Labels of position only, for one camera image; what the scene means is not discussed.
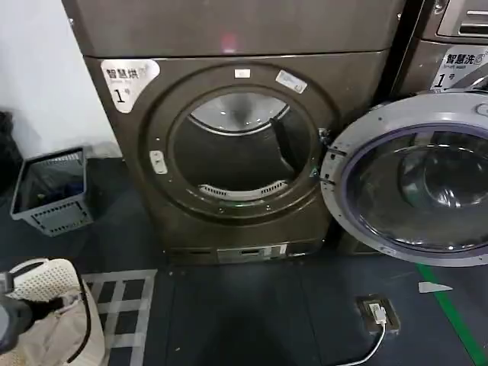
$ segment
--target black bag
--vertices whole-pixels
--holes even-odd
[[[0,196],[15,183],[22,163],[12,130],[11,114],[0,112]]]

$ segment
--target white power cable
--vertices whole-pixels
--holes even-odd
[[[369,307],[371,309],[371,312],[373,313],[373,317],[374,317],[374,320],[376,321],[376,324],[381,326],[380,338],[376,342],[376,345],[374,345],[373,349],[371,349],[370,352],[361,360],[349,362],[347,364],[337,364],[336,366],[356,366],[358,364],[364,364],[371,357],[373,357],[373,355],[376,353],[376,351],[380,348],[380,344],[382,343],[384,335],[387,332],[387,312],[384,309],[384,307],[381,307],[377,303],[372,303],[372,304],[370,304]]]

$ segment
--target small sticker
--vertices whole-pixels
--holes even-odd
[[[453,46],[445,53],[430,89],[443,92],[450,88],[473,86],[483,78],[479,80],[479,75],[470,74],[487,63],[487,46]]]
[[[284,70],[281,70],[278,73],[278,76],[276,76],[276,81],[287,88],[296,91],[298,94],[302,94],[307,87],[307,84],[303,80],[300,80],[298,77],[293,76]]]
[[[165,157],[162,154],[162,151],[149,151],[149,160],[151,160],[152,168],[156,174],[166,174],[168,172],[168,167],[166,166]]]
[[[152,59],[104,59],[101,71],[116,109],[130,113],[140,93],[159,75],[159,65]]]
[[[251,69],[234,69],[234,78],[249,79],[251,77]]]

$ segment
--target door hinge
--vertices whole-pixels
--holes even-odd
[[[340,156],[346,156],[347,153],[339,150],[337,147],[331,147],[336,139],[332,137],[332,130],[327,128],[319,128],[319,141],[326,148],[325,153],[332,153]]]
[[[312,171],[310,172],[310,175],[309,176],[311,178],[317,178],[317,179],[319,179],[320,182],[325,183],[327,185],[336,185],[336,183],[334,183],[333,181],[330,181],[328,179],[328,177],[322,178],[320,176],[320,172],[319,172],[319,169],[317,167],[315,167],[315,168],[312,169]]]

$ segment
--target white laundry bag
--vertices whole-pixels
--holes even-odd
[[[0,355],[0,366],[29,366],[39,357],[44,365],[99,366],[105,343],[97,307],[86,284],[65,259],[34,259],[11,269],[14,292],[9,297],[50,301],[77,293],[73,306],[37,321],[21,335],[17,347]]]

